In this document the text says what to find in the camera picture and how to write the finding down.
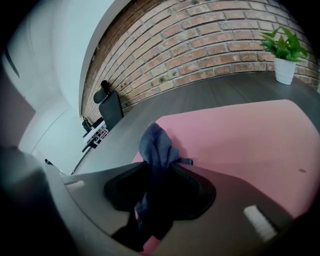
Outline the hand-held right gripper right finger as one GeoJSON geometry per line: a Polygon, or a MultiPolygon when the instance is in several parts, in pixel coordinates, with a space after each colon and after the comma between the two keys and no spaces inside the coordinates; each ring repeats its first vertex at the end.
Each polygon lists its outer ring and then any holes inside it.
{"type": "Polygon", "coordinates": [[[176,167],[209,180],[216,197],[193,220],[174,221],[152,256],[241,256],[263,244],[244,209],[257,206],[277,231],[293,221],[274,200],[241,178],[187,164],[176,167]]]}

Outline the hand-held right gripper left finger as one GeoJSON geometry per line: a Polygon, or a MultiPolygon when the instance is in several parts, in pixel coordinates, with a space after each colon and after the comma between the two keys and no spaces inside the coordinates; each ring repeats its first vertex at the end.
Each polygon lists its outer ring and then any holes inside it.
{"type": "Polygon", "coordinates": [[[45,165],[49,189],[57,211],[70,234],[79,256],[142,256],[122,245],[111,235],[123,227],[130,214],[118,211],[105,198],[105,183],[145,163],[77,175],[60,175],[52,165],[45,165]]]}

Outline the pink desk mat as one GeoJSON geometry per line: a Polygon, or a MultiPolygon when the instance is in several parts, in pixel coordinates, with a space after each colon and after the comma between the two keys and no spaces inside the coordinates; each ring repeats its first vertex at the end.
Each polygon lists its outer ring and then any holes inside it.
{"type": "MultiPolygon", "coordinates": [[[[285,209],[292,222],[309,210],[320,188],[320,134],[290,100],[167,115],[157,124],[192,166],[248,182],[285,209]]],[[[243,212],[251,224],[262,213],[255,205],[243,212]]],[[[262,254],[267,247],[263,241],[240,256],[262,254]]]]}

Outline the dark blue cloth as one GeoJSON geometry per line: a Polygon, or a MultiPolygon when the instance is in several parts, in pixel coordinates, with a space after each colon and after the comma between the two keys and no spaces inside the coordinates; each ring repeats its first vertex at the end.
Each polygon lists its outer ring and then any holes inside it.
{"type": "Polygon", "coordinates": [[[157,123],[152,122],[143,132],[138,146],[143,161],[150,171],[150,184],[134,208],[142,253],[148,254],[159,245],[173,224],[170,195],[172,163],[192,165],[191,158],[180,157],[171,138],[157,123]]]}

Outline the black office chair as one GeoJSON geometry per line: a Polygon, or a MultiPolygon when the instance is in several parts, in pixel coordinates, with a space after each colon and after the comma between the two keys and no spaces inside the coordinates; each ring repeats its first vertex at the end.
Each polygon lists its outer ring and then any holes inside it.
{"type": "Polygon", "coordinates": [[[116,91],[110,91],[109,83],[103,80],[100,83],[100,89],[93,95],[93,101],[98,105],[101,117],[93,124],[90,124],[86,117],[83,118],[82,126],[86,131],[85,135],[89,133],[91,129],[96,128],[102,121],[105,121],[106,128],[110,132],[124,117],[118,93],[116,91]]]}

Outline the green plant in white pot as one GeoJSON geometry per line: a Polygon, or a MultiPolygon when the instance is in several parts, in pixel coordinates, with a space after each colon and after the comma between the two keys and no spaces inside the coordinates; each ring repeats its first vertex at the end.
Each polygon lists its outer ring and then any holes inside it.
{"type": "Polygon", "coordinates": [[[261,34],[261,46],[274,56],[275,78],[279,83],[292,83],[296,63],[305,59],[308,52],[300,44],[295,33],[280,26],[272,32],[261,34]]]}

